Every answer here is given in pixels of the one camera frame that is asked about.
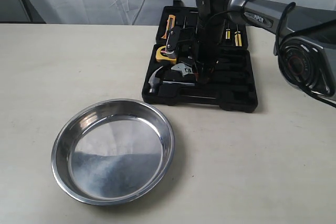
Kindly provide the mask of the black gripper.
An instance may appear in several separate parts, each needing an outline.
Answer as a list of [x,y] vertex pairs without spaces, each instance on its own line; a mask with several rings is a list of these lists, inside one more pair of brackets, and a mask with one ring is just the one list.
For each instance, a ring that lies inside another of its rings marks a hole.
[[197,20],[197,50],[195,51],[194,71],[198,83],[207,84],[218,57],[218,45],[222,41],[223,20],[215,19],[209,24],[205,20]]

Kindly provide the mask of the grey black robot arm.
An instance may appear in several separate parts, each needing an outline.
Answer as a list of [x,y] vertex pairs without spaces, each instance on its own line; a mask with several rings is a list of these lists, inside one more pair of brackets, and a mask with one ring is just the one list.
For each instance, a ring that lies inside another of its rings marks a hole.
[[334,11],[268,0],[196,0],[196,6],[203,40],[219,43],[227,19],[274,34],[274,55],[286,81],[335,106]]

